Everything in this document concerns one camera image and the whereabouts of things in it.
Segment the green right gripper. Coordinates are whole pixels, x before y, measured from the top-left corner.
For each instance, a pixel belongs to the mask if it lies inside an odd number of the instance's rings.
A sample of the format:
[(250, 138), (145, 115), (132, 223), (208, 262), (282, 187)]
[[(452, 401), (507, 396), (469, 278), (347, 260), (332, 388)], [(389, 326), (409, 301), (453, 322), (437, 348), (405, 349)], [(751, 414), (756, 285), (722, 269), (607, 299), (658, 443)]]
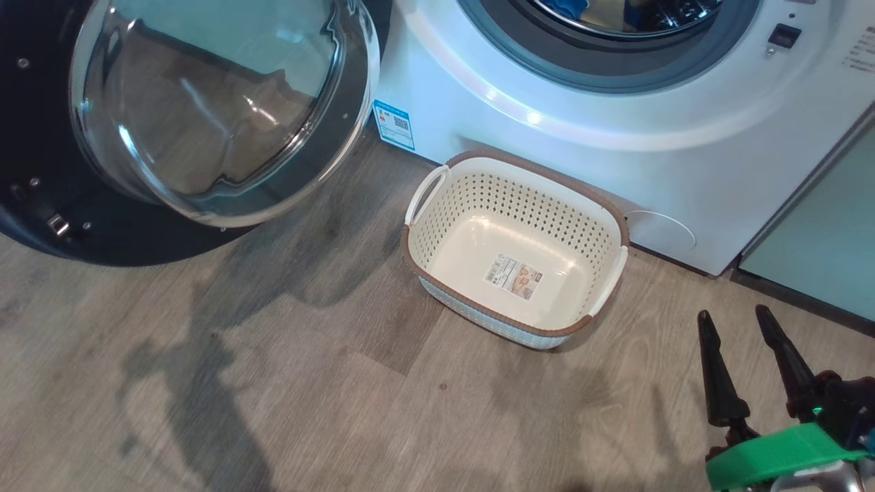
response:
[[(787, 413), (799, 421), (814, 421), (818, 380), (769, 307), (756, 305), (754, 311), (766, 346), (774, 352)], [(707, 310), (698, 312), (697, 326), (707, 420), (710, 426), (725, 428), (726, 442), (735, 445), (706, 462), (712, 490), (740, 490), (833, 462), (869, 457), (866, 448), (843, 448), (818, 423), (759, 436), (746, 422), (750, 409), (735, 389), (720, 352), (718, 330)]]

